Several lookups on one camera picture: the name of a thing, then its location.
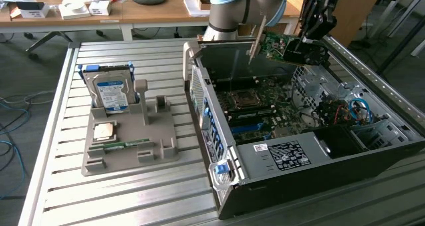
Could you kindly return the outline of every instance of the blue cable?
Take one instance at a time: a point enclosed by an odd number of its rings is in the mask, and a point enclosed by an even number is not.
[[[22,156],[20,156],[20,151],[18,149],[18,147],[8,141],[0,140],[0,143],[8,144],[10,146],[14,147],[14,150],[18,154],[18,158],[19,158],[19,162],[20,162],[20,168],[22,168],[22,180],[20,180],[20,184],[3,196],[0,196],[0,200],[4,199],[4,197],[7,197],[10,194],[12,194],[24,184],[24,180],[26,180],[26,171],[24,171],[24,162],[22,160]]]
[[[372,124],[372,123],[374,123],[374,116],[372,116],[370,104],[368,104],[367,100],[363,99],[363,98],[355,98],[355,99],[352,99],[352,100],[350,101],[350,103],[348,103],[348,108],[350,108],[350,110],[351,110],[352,117],[354,117],[355,119],[358,119],[358,116],[356,116],[356,113],[355,113],[354,107],[352,107],[352,102],[355,102],[355,101],[360,101],[360,102],[363,102],[363,103],[366,104],[367,112],[368,112],[368,115],[370,115],[370,124]]]
[[[18,125],[12,130],[10,130],[10,131],[6,131],[6,129],[3,129],[3,130],[0,130],[0,131],[3,131],[3,133],[0,133],[0,135],[4,135],[4,134],[8,134],[8,133],[11,133],[12,131],[15,131],[15,130],[18,130],[27,122],[28,122],[28,120],[30,120],[30,111],[27,110],[27,109],[22,109],[22,108],[12,108],[11,106],[8,106],[7,104],[4,104],[4,103],[2,103],[0,102],[0,105],[2,106],[4,106],[7,109],[10,109],[10,110],[19,110],[19,111],[24,111],[27,114],[27,117],[26,117],[26,119],[24,119],[24,121],[22,122],[22,124],[20,125]]]

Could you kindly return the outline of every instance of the white box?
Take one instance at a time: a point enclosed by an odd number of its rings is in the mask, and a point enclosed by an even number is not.
[[[46,4],[40,10],[23,10],[20,9],[20,15],[23,18],[46,18],[48,14],[50,7]]]
[[[106,15],[108,16],[111,13],[111,1],[103,0],[99,2],[92,2],[88,11],[92,15]]]
[[[62,19],[90,17],[91,13],[83,3],[63,3],[59,5]]]

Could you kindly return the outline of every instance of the gray carpet floor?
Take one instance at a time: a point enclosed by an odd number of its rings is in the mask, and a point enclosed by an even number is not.
[[[374,13],[370,16],[370,22],[376,22],[386,7],[375,7]],[[376,39],[371,39],[372,47],[364,50],[352,50],[356,55],[376,68],[390,56],[395,47],[407,36],[410,30],[419,21],[418,16],[412,16],[403,28],[398,32],[395,38],[386,40],[386,45],[380,44]],[[148,39],[155,36],[158,28],[139,30],[139,33]],[[155,39],[174,38],[175,28],[162,28]],[[202,27],[180,28],[180,35],[183,37],[196,37],[203,34]],[[95,34],[95,31],[82,31],[68,33],[68,36],[80,42],[99,42],[99,41],[120,41],[123,35],[120,30],[104,30],[106,37]],[[43,33],[34,33],[35,37],[40,39]],[[403,93],[403,95],[412,101],[412,103],[425,111],[425,68],[424,57],[425,51],[419,57],[412,57],[408,53],[415,49],[425,38],[425,29],[422,30],[412,43],[407,46],[403,53],[399,55],[386,76],[391,84]],[[36,40],[28,40],[23,34],[16,34],[10,43],[0,44],[0,97],[8,97],[16,94],[30,94],[43,90],[54,90],[59,79],[63,60],[67,52],[67,42],[63,38],[55,37],[46,45],[35,50],[39,54],[40,60],[32,61],[27,57],[26,48]],[[43,96],[38,99],[40,101],[48,99],[52,95]],[[39,146],[42,143],[44,127],[47,123],[51,104],[34,105],[31,107],[30,122],[16,131],[11,133],[16,145],[20,148],[22,156],[30,175],[36,162]],[[11,111],[0,107],[0,123],[8,124],[22,112]],[[4,135],[0,135],[0,140],[7,140]],[[0,145],[0,154],[4,152],[6,146]],[[7,162],[7,156],[0,157],[0,167]],[[12,164],[0,171],[0,195],[8,192],[22,181],[22,169],[18,159]],[[12,196],[26,196],[30,185],[30,177],[27,177],[23,186],[14,192]],[[0,200],[0,226],[14,226],[19,222],[22,207],[24,199]]]

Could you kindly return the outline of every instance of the wooden desk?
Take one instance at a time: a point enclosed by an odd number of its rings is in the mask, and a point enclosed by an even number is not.
[[[62,0],[38,1],[48,4],[62,3]],[[299,0],[288,0],[280,22],[287,23],[287,33],[294,33],[300,16],[300,7],[295,6],[292,2],[298,3]],[[7,12],[0,13],[0,33],[122,29],[124,40],[131,41],[134,40],[134,28],[208,25],[207,17],[194,18],[190,16],[184,0],[167,0],[164,4],[158,6],[139,5],[132,0],[127,0],[124,3],[115,2],[110,16],[92,16],[68,20],[62,19],[58,10],[51,10],[47,18],[38,19],[19,16],[11,20]]]

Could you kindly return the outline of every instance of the chair wheel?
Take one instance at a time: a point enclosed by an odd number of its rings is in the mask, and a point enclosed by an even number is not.
[[[34,39],[34,34],[32,33],[24,33],[24,37],[27,39]]]
[[[100,31],[100,30],[96,30],[96,34],[98,34],[98,36],[100,36],[100,37],[106,36],[106,35],[104,35],[104,32]]]
[[[30,58],[31,60],[38,60],[38,59],[39,59],[39,55],[35,54],[35,53],[30,53],[28,58]]]

